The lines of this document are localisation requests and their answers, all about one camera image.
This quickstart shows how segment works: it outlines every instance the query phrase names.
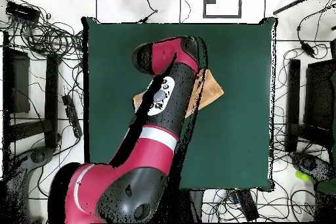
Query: white surface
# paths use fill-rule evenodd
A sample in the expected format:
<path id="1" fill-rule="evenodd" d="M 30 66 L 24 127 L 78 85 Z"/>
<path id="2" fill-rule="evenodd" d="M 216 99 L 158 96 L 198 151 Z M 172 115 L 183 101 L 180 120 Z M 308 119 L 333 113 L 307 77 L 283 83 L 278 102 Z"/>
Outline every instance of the white surface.
<path id="1" fill-rule="evenodd" d="M 238 15 L 239 0 L 216 0 L 206 5 L 206 15 Z"/>

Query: black border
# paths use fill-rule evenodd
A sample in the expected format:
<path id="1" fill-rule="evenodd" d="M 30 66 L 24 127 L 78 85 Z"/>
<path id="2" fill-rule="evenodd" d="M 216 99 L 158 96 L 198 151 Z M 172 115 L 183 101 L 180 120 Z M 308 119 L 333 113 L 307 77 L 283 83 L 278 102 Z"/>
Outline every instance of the black border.
<path id="1" fill-rule="evenodd" d="M 237 15 L 207 15 L 206 11 L 207 0 L 203 0 L 203 18 L 241 18 L 242 17 L 242 0 L 238 1 L 238 14 Z"/>

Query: white tile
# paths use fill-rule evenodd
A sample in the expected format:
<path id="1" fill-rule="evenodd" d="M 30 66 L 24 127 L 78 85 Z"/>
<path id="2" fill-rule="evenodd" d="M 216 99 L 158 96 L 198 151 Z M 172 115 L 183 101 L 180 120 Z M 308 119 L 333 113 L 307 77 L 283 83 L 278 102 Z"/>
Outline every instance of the white tile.
<path id="1" fill-rule="evenodd" d="M 13 0 L 0 0 L 0 30 L 5 30 L 9 23 L 9 15 L 6 14 L 7 1 Z"/>
<path id="2" fill-rule="evenodd" d="M 190 0 L 192 12 L 187 23 L 250 23 L 258 24 L 264 18 L 264 0 L 241 0 L 241 18 L 203 18 L 203 0 Z M 225 0 L 216 0 L 216 5 L 224 5 Z M 208 9 L 218 9 L 218 6 L 207 5 Z"/>
<path id="3" fill-rule="evenodd" d="M 274 11 L 293 1 L 295 0 L 266 0 L 266 16 L 274 16 Z M 323 9 L 328 1 L 329 0 L 308 0 L 274 16 L 279 18 L 276 38 L 297 40 L 296 29 L 300 21 L 307 15 Z M 336 26 L 335 13 L 335 9 L 329 9 L 323 13 L 320 20 L 317 40 L 330 41 L 336 38 L 336 31 L 331 31 L 331 27 Z M 306 19 L 301 24 L 299 34 L 302 40 L 314 40 L 319 16 L 320 13 Z"/>
<path id="4" fill-rule="evenodd" d="M 215 4 L 206 4 L 206 15 L 239 15 L 239 0 L 216 0 Z"/>
<path id="5" fill-rule="evenodd" d="M 180 0 L 149 0 L 153 14 L 149 23 L 179 22 Z M 136 22 L 148 16 L 152 11 L 146 0 L 97 0 L 98 20 L 102 23 Z M 203 0 L 182 0 L 181 21 L 185 23 L 259 23 L 264 17 L 264 0 L 243 0 L 241 19 L 204 19 Z"/>
<path id="6" fill-rule="evenodd" d="M 179 0 L 149 0 L 153 14 L 148 22 L 179 22 Z M 137 22 L 152 13 L 146 0 L 97 0 L 97 19 L 101 23 Z"/>

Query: power adapter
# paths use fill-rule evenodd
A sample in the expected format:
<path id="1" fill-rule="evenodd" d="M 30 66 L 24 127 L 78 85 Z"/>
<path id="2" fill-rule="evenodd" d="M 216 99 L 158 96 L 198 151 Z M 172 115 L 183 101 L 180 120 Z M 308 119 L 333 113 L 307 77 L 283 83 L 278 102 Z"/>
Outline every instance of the power adapter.
<path id="1" fill-rule="evenodd" d="M 308 44 L 303 41 L 300 41 L 302 50 L 309 56 L 314 58 L 315 52 L 314 49 Z"/>

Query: white stripe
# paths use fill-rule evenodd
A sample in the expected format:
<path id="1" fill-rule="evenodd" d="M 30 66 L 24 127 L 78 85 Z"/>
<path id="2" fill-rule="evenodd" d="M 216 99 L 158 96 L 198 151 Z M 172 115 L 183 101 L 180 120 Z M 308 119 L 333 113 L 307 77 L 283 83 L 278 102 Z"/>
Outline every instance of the white stripe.
<path id="1" fill-rule="evenodd" d="M 161 142 L 168 146 L 172 151 L 175 150 L 177 144 L 177 140 L 172 136 L 172 134 L 154 127 L 143 127 L 139 138 L 148 138 Z"/>
<path id="2" fill-rule="evenodd" d="M 81 180 L 84 177 L 85 173 L 87 173 L 93 166 L 95 166 L 94 164 L 91 164 L 90 166 L 87 166 L 82 172 L 81 174 L 78 176 L 76 184 L 75 184 L 75 189 L 73 190 L 73 197 L 75 198 L 75 203 L 76 206 L 83 212 L 83 209 L 81 208 L 81 205 L 79 204 L 79 199 L 78 199 L 78 189 L 79 189 L 79 185 L 81 184 Z"/>

